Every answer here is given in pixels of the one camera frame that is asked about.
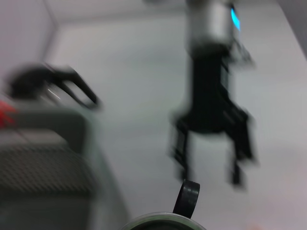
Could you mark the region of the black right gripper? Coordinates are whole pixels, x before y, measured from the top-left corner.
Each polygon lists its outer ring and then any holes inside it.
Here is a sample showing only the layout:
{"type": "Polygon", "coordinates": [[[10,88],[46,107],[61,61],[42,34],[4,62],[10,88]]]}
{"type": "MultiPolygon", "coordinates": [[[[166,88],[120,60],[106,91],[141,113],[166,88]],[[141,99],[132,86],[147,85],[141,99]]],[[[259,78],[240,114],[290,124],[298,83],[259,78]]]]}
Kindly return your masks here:
{"type": "Polygon", "coordinates": [[[249,116],[231,101],[222,78],[228,77],[224,60],[229,50],[211,45],[202,53],[194,53],[190,63],[190,104],[188,110],[171,123],[170,156],[176,161],[180,180],[190,180],[190,131],[200,134],[226,132],[233,141],[229,182],[244,189],[243,166],[255,164],[256,156],[250,141],[249,116]]]}

